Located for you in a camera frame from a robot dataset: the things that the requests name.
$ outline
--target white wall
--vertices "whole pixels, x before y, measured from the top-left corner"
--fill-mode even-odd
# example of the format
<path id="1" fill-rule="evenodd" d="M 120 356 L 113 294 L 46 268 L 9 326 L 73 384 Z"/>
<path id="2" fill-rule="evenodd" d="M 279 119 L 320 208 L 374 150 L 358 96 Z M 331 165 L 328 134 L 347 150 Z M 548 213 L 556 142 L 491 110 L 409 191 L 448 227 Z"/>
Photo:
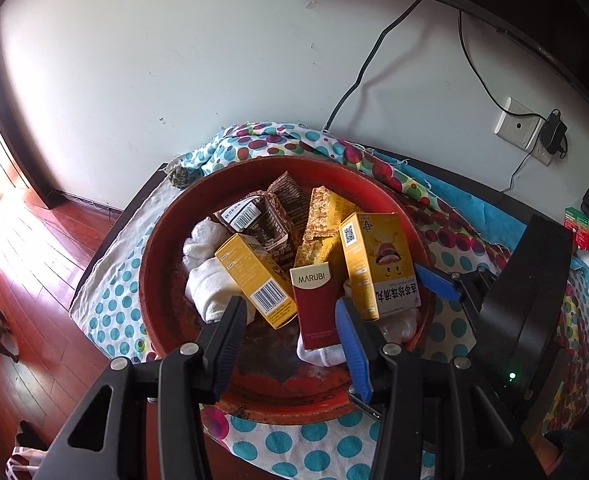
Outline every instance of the white wall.
<path id="1" fill-rule="evenodd" d="M 322 128 L 380 31 L 413 0 L 7 0 L 9 83 L 61 189 L 123 208 L 161 162 L 247 120 Z M 551 69 L 464 17 L 495 96 L 562 111 L 569 154 L 529 160 L 511 194 L 560 219 L 589 186 L 589 106 Z M 456 12 L 423 1 L 391 32 L 337 136 L 506 188 L 524 157 L 468 67 Z"/>

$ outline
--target yellow box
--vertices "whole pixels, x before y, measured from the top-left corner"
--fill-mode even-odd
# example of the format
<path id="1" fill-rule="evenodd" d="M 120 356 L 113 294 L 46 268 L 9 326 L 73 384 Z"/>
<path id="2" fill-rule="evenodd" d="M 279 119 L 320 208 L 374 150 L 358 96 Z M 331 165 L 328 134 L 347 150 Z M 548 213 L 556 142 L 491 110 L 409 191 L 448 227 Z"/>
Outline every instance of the yellow box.
<path id="1" fill-rule="evenodd" d="M 292 283 L 256 238 L 235 234 L 214 255 L 273 328 L 296 316 Z"/>
<path id="2" fill-rule="evenodd" d="M 388 213 L 354 213 L 341 224 L 341 243 L 362 319 L 379 319 L 421 305 L 401 220 Z"/>

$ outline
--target blue gripper pad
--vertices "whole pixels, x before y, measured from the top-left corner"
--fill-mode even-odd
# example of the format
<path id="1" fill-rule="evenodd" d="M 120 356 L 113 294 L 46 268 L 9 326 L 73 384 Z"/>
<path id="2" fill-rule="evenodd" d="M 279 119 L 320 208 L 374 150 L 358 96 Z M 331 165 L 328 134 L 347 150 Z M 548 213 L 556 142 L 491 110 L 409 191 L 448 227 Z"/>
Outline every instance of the blue gripper pad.
<path id="1" fill-rule="evenodd" d="M 337 300 L 335 322 L 338 338 L 343 346 L 343 353 L 345 353 L 345 361 L 352 377 L 354 391 L 363 402 L 368 404 L 373 395 L 372 381 L 370 381 L 369 358 L 372 356 L 369 355 L 371 353 L 368 348 L 370 346 L 368 344 L 369 338 L 365 333 L 363 321 L 354 309 L 350 298 L 344 297 Z M 373 357 L 378 357 L 378 349 Z"/>
<path id="2" fill-rule="evenodd" d="M 461 293 L 456 290 L 454 282 L 442 270 L 428 269 L 415 264 L 417 280 L 426 289 L 434 292 L 442 300 L 461 301 Z"/>

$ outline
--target wooden floor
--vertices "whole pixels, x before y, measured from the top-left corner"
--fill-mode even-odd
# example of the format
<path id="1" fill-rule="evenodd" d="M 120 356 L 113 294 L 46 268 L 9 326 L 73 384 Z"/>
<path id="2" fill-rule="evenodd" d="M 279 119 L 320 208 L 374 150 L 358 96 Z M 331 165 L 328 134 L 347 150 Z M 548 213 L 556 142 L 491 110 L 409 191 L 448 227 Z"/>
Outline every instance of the wooden floor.
<path id="1" fill-rule="evenodd" d="M 0 470 L 20 420 L 50 444 L 108 359 L 68 315 L 81 275 L 116 221 L 72 202 L 53 210 L 10 197 L 0 203 L 0 309 L 20 361 L 0 356 Z M 159 478 L 156 406 L 148 410 L 148 477 Z M 206 439 L 214 480 L 270 480 L 272 474 Z"/>

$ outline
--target small box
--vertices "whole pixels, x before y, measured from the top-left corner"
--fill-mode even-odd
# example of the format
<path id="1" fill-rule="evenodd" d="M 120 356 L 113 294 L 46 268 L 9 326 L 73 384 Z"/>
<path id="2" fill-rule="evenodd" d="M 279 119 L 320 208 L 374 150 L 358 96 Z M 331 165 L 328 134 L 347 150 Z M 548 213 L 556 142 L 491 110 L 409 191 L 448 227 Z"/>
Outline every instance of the small box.
<path id="1" fill-rule="evenodd" d="M 339 294 L 337 281 L 330 274 L 330 264 L 295 267 L 290 269 L 290 277 L 299 311 L 303 348 L 314 350 L 338 345 L 335 303 Z"/>
<path id="2" fill-rule="evenodd" d="M 421 305 L 412 257 L 394 213 L 354 213 L 341 224 L 341 243 L 362 319 Z"/>
<path id="3" fill-rule="evenodd" d="M 589 216 L 573 207 L 566 207 L 563 225 L 575 234 L 575 244 L 577 244 L 577 247 L 588 251 Z"/>
<path id="4" fill-rule="evenodd" d="M 272 328 L 296 316 L 290 280 L 256 238 L 235 234 L 214 255 Z"/>

